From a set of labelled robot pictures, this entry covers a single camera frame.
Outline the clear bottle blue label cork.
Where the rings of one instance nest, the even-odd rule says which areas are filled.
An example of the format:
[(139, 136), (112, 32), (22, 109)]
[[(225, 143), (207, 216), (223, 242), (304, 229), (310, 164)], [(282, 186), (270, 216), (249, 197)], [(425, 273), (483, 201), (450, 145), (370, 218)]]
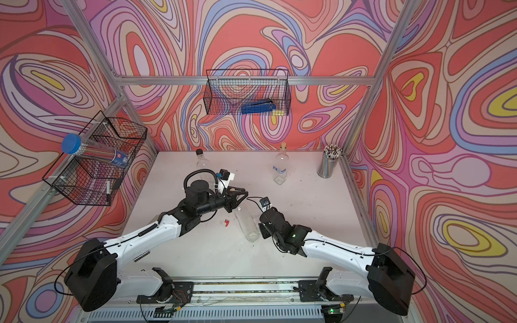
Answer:
[(280, 147), (280, 152), (276, 155), (273, 164), (274, 170), (274, 182), (278, 185), (282, 185), (287, 178), (289, 165), (289, 156), (287, 154), (287, 144), (283, 142)]

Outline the clear bottle with black cap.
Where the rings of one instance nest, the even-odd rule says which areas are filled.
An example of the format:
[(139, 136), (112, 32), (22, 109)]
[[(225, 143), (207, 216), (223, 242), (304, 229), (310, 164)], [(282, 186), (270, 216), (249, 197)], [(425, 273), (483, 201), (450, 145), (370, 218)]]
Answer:
[[(204, 151), (202, 149), (197, 149), (195, 153), (197, 156), (197, 169), (210, 169), (210, 161), (205, 157)], [(198, 173), (198, 176), (201, 180), (206, 182), (210, 182), (212, 179), (212, 176), (207, 172)]]

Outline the clear bottle red label cork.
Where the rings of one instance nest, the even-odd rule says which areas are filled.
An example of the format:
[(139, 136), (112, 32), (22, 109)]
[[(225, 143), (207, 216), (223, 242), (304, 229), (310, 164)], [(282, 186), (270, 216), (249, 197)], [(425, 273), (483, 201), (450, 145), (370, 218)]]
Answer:
[(250, 243), (256, 242), (259, 239), (259, 230), (257, 228), (256, 223), (254, 222), (254, 219), (248, 207), (244, 204), (246, 200), (244, 200), (239, 206), (233, 206), (232, 191), (245, 191), (245, 189), (230, 187), (228, 189), (228, 195), (231, 197), (232, 210), (234, 212), (234, 215), (236, 216), (236, 219), (238, 220), (242, 233)]

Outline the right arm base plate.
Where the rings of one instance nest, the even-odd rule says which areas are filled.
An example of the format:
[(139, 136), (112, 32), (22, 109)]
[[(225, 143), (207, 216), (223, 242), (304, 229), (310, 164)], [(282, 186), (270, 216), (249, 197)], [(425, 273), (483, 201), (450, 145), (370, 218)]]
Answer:
[(299, 293), (302, 302), (339, 301), (349, 304), (355, 300), (355, 297), (350, 294), (338, 296), (323, 283), (318, 283), (317, 280), (301, 280), (297, 286), (293, 287), (293, 290)]

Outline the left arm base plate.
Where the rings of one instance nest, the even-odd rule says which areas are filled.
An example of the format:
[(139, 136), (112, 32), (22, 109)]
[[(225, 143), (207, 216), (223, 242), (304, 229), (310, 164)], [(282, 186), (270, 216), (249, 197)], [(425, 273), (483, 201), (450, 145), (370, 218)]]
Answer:
[(191, 302), (194, 282), (164, 283), (153, 296), (138, 296), (138, 304), (174, 304), (184, 306)]

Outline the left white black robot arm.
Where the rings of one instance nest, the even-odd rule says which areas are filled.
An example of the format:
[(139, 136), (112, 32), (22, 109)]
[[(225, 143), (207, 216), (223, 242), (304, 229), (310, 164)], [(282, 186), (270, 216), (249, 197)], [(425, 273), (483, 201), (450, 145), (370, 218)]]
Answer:
[(147, 226), (105, 242), (88, 240), (68, 269), (64, 283), (85, 312), (101, 308), (110, 300), (124, 297), (148, 297), (167, 303), (177, 295), (166, 272), (154, 267), (136, 276), (124, 267), (146, 257), (156, 246), (180, 238), (202, 223), (206, 213), (220, 209), (233, 212), (249, 194), (243, 188), (228, 187), (213, 191), (204, 180), (184, 187), (185, 198), (170, 211), (161, 213)]

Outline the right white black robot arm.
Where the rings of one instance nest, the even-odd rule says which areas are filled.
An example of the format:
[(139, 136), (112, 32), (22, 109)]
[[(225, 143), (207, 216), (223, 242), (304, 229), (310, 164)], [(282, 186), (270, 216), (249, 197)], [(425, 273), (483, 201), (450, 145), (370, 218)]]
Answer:
[(382, 243), (375, 248), (354, 246), (331, 239), (309, 227), (291, 225), (274, 207), (260, 216), (259, 228), (281, 252), (327, 261), (350, 274), (325, 267), (319, 277), (323, 286), (316, 288), (314, 297), (329, 301), (342, 295), (372, 297), (393, 314), (408, 315), (415, 273), (394, 248)]

